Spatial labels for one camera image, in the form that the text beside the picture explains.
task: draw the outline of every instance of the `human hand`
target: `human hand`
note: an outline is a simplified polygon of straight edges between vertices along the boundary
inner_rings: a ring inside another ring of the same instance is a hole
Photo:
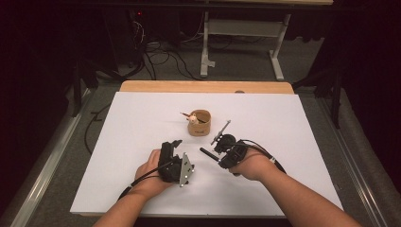
[[[156,168],[159,163],[160,150],[154,149],[148,161],[138,167],[135,173],[135,180],[142,177],[144,174],[150,172],[152,169]],[[148,175],[149,178],[144,179],[134,186],[127,195],[136,194],[143,196],[147,201],[151,198],[159,195],[165,189],[173,185],[173,183],[163,182],[159,177],[159,172],[155,171]]]
[[[239,173],[251,181],[261,181],[263,175],[271,170],[278,168],[268,157],[253,148],[248,148],[247,154],[239,164],[229,168],[231,173]]]

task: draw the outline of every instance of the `small wooden container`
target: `small wooden container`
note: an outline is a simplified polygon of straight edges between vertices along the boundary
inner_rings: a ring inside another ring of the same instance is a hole
[[[205,110],[196,110],[191,112],[190,115],[192,114],[196,115],[199,120],[199,124],[192,124],[188,122],[189,134],[193,136],[208,135],[210,132],[210,125],[212,121],[212,116],[210,115],[210,113]]]

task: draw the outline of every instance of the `forearm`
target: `forearm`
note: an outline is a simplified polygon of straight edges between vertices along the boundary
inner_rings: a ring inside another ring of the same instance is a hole
[[[332,202],[278,169],[266,174],[261,183],[293,226],[360,226]]]
[[[132,227],[146,202],[147,200],[142,195],[128,194],[116,202],[94,226]]]

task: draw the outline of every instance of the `human arm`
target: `human arm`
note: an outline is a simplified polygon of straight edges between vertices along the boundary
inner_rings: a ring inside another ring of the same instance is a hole
[[[269,190],[293,226],[360,226],[331,201],[280,171],[265,155],[249,148],[230,168]]]
[[[158,166],[160,150],[155,149],[148,161],[138,167],[135,180]],[[142,208],[151,198],[162,193],[172,183],[163,182],[159,173],[153,172],[150,178],[145,179],[134,186],[129,193],[115,203],[94,225],[100,226],[132,226],[139,216]]]

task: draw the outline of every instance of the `gray floor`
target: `gray floor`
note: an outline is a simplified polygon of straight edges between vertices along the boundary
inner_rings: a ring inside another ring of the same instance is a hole
[[[238,39],[240,41],[223,49],[221,48],[227,44],[224,41],[211,43],[214,48],[210,49],[209,57],[211,61],[216,61],[217,65],[215,68],[209,69],[207,80],[274,80],[266,48],[267,45],[271,45],[271,41],[252,43],[250,38]],[[279,60],[286,81],[293,82],[306,76],[321,43],[322,41],[304,44],[301,40],[284,42]],[[160,51],[160,49],[157,50],[157,55],[154,55],[154,52],[149,53],[154,64],[166,60],[167,55]],[[177,51],[192,75],[198,77],[201,69],[201,47],[197,43],[190,43],[183,45]],[[183,63],[177,56],[176,58],[179,61],[178,67],[188,76],[184,72]],[[172,57],[167,62],[154,67],[157,79],[189,79],[182,76]],[[121,72],[124,73],[128,70],[121,65]],[[150,79],[150,76],[144,69],[132,79]],[[118,89],[118,83],[102,80],[98,89],[92,91],[92,99],[82,110],[81,119],[27,226],[89,226],[97,220],[97,218],[72,215],[69,213],[69,209],[90,159],[90,154],[84,145],[84,133],[93,117],[91,112],[99,111],[110,103]],[[346,94],[342,93],[341,96],[341,129],[334,130],[326,114],[329,99],[315,98],[312,89],[303,88],[297,91],[297,94],[304,105],[306,116],[344,210],[363,226],[401,226],[400,195],[394,189],[391,180],[363,135]],[[61,123],[61,128],[71,118],[69,114],[71,111],[67,113],[64,122]],[[107,111],[102,113],[100,118],[104,119],[106,114]],[[103,122],[95,122],[89,128],[87,141],[90,148],[94,147]],[[55,133],[55,140],[62,137],[63,130],[61,128]],[[32,169],[7,213],[2,216],[0,226],[10,226],[13,222],[44,163],[50,156],[53,143],[55,142],[49,143],[48,149],[44,151]]]

